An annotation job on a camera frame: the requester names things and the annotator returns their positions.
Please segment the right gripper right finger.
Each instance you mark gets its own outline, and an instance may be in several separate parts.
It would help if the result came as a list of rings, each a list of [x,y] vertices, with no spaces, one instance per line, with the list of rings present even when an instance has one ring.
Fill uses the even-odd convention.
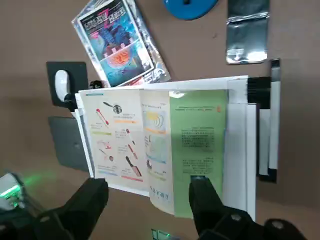
[[[226,206],[209,178],[192,176],[189,205],[199,240],[305,240],[291,222],[271,218],[256,223],[243,210]]]

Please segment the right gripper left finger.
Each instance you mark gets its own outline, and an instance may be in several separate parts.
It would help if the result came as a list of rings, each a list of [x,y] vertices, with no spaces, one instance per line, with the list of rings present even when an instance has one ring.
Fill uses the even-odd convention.
[[[34,218],[25,240],[87,240],[109,199],[105,179],[88,178],[62,206]]]

